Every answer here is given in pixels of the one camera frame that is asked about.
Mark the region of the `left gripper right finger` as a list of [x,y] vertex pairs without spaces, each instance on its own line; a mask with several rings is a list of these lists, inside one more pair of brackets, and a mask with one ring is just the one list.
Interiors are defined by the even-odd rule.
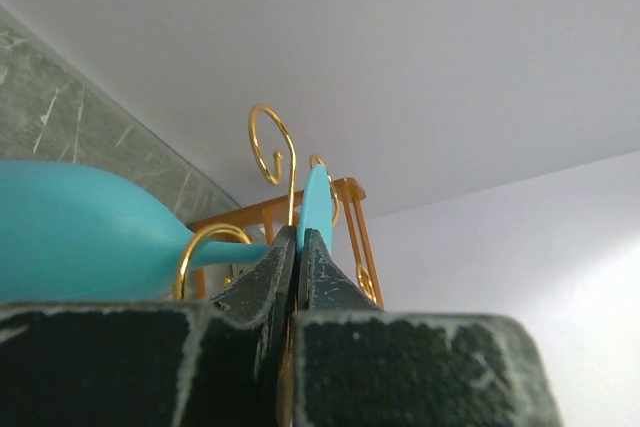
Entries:
[[336,266],[319,232],[301,251],[293,319],[297,426],[558,426],[537,346],[504,316],[391,313]]

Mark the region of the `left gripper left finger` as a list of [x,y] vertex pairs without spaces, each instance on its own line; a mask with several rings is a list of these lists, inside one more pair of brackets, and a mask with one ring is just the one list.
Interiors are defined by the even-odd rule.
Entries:
[[296,231],[209,301],[1,308],[5,426],[273,426]]

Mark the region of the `blue plastic wine glass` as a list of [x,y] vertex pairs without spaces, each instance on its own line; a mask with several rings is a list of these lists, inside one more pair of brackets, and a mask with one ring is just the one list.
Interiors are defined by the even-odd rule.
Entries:
[[251,264],[261,244],[189,230],[138,185],[87,165],[1,163],[1,299],[7,301],[182,297],[188,272]]

